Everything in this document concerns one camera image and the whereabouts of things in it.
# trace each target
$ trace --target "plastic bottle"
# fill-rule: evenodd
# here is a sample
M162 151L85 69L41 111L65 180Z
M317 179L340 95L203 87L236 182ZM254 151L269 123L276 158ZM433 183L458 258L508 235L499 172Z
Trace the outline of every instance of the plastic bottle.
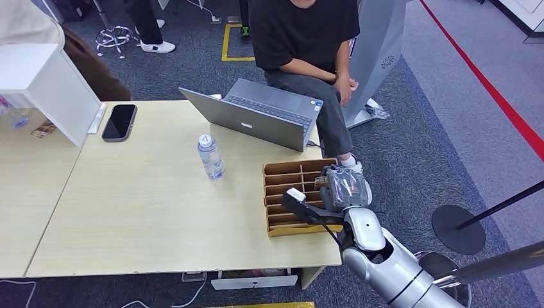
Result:
M211 180L221 178L225 173L223 167L223 161L221 160L221 154L217 147L217 142L210 135L202 135L198 138L198 144L196 146L202 164L204 164L204 170Z
M28 123L28 118L0 96L0 121L7 122L12 128L19 128Z

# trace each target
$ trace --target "laptop keyboard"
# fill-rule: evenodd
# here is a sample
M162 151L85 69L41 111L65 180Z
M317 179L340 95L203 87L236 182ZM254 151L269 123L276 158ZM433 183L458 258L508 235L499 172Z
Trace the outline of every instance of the laptop keyboard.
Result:
M225 98L225 101L236 104L236 105L240 105L243 107L247 107L253 110L257 110L265 114L271 114L272 116L274 115L277 117L281 117L282 119L290 120L295 123L299 123L302 125L304 129L304 133L303 133L304 137L306 136L306 133L308 132L308 129L310 128L310 124L312 124L312 119L309 117L305 117L300 114L294 114L292 112L274 108L265 104L257 103L256 101L241 98L239 96L230 95L227 98Z

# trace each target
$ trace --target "gray carpet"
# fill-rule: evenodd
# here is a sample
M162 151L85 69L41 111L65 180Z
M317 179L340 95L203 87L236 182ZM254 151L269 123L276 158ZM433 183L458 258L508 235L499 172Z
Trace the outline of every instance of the gray carpet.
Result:
M104 9L112 24L130 26L132 22L123 10L122 0L104 1ZM178 87L205 94L226 94L238 78L264 82L264 76L253 62L222 62L221 48L225 24L210 24L210 14L184 0L172 0L161 10L156 1L155 15L166 21L163 39L176 44L176 50L166 55L145 53L130 42L124 46L126 59L121 60L114 49L106 50L102 59L132 93L134 100L182 99ZM206 3L224 21L239 15L237 1ZM103 23L94 12L84 22L65 25L95 46L94 37ZM236 48L235 37L231 38Z
M542 54L544 45L523 45L523 33L490 3L425 1L475 65L544 137L539 129L544 122L537 120L544 117L540 100L543 89L532 87L533 83L541 85L544 82L544 75L539 73L544 62L536 56ZM407 5L404 34L402 51L406 62L484 204L492 207L541 181L544 175L542 160L419 1ZM532 59L530 63L525 61L528 58ZM544 238L543 198L544 191L537 192L493 215L510 249ZM544 266L525 274L540 302L544 303Z
M221 12L216 15L226 18L235 14L234 0L208 2L212 10ZM182 7L176 19L173 7L157 14L167 20L163 33L166 40L178 44L175 53L149 55L129 46L125 48L126 60L106 54L104 60L133 91L135 99L179 99L179 85L204 93L225 93L240 77L262 81L262 73L252 62L220 62L223 27L209 25L205 12ZM122 12L111 15L111 19L128 24ZM98 25L98 19L90 18L69 27L90 40ZM392 117L354 128L352 138L354 153L362 159L373 189L373 207L385 212L380 214L382 224L411 251L435 250L460 265L508 251L492 219L484 222L488 241L477 255L453 253L435 238L430 227L435 208L456 204L479 212L485 204L403 58L375 99ZM200 285L181 283L180 278L180 274L40 278L30 307L119 308L137 298L151 304L154 295L164 291L174 294L176 303L182 304ZM30 289L1 285L0 306L24 307ZM314 301L318 308L386 307L344 266L326 269L306 291L299 287L214 291L208 283L191 307L295 301ZM472 307L540 306L527 279L514 274L474 284Z

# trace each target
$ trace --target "round black base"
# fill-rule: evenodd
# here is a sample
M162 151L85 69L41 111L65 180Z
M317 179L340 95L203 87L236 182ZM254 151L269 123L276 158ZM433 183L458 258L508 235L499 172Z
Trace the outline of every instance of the round black base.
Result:
M486 244L486 233L477 222L462 230L456 226L474 215L457 205L443 205L432 213L432 229L438 239L449 249L463 255L481 252Z

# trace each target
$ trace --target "silver laptop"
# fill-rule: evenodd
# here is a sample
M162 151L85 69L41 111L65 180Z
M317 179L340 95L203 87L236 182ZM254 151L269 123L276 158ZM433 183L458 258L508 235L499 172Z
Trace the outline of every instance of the silver laptop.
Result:
M244 79L238 79L224 99L179 89L210 123L299 152L323 105L319 99Z

